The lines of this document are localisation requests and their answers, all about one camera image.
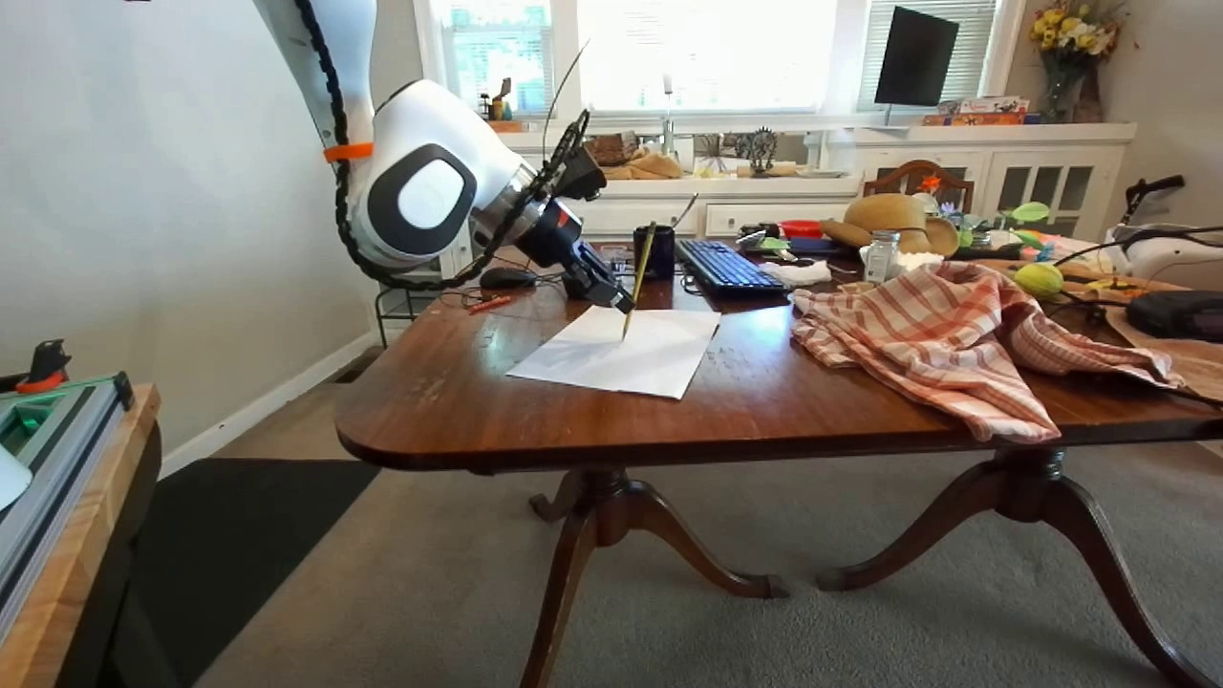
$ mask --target pen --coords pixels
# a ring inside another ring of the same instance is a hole
[[[647,281],[648,250],[654,250],[654,224],[647,229],[647,244],[642,244],[642,257],[639,257],[635,304],[642,300],[642,281]]]

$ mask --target table leg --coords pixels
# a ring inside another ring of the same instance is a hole
[[[820,588],[875,585],[974,513],[1000,513],[1020,523],[1051,523],[1094,569],[1113,614],[1172,685],[1215,685],[1183,653],[1177,653],[1144,613],[1131,573],[1103,530],[1103,513],[1086,485],[1063,475],[1063,451],[996,451],[991,464],[958,475],[889,545],[844,569],[817,573]]]
[[[688,535],[671,503],[648,480],[626,478],[626,471],[568,471],[556,497],[549,503],[535,497],[532,513],[541,521],[566,516],[566,526],[549,562],[522,688],[545,685],[549,676],[568,619],[568,602],[592,545],[616,545],[635,526],[666,540],[695,573],[704,573],[710,585],[733,597],[782,597],[782,588],[773,576],[733,573],[719,565]]]

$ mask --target baseboard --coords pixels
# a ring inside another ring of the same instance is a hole
[[[377,345],[377,334],[355,336],[351,345],[342,345],[342,349],[328,351],[323,360],[309,363],[303,374],[295,374],[295,379],[272,387],[268,393],[252,399],[234,418],[225,418],[215,428],[207,428],[207,432],[189,436],[187,444],[173,447],[159,457],[159,478],[178,475],[182,465],[216,453],[238,436],[244,436],[249,428],[254,428],[272,413],[277,413],[284,404],[296,402],[312,387],[328,383],[331,374],[341,374],[342,365],[363,360],[375,345]]]

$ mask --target food item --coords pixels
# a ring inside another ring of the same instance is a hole
[[[1054,297],[1063,294],[1063,270],[1054,264],[1024,264],[1014,270],[1014,280],[1030,294],[1030,297]]]

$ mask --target flowers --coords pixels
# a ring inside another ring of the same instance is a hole
[[[1035,10],[1030,20],[1030,43],[1044,56],[1089,56],[1102,62],[1113,52],[1121,33],[1121,15],[1103,0],[1086,0],[1068,9],[1065,0],[1054,0]]]

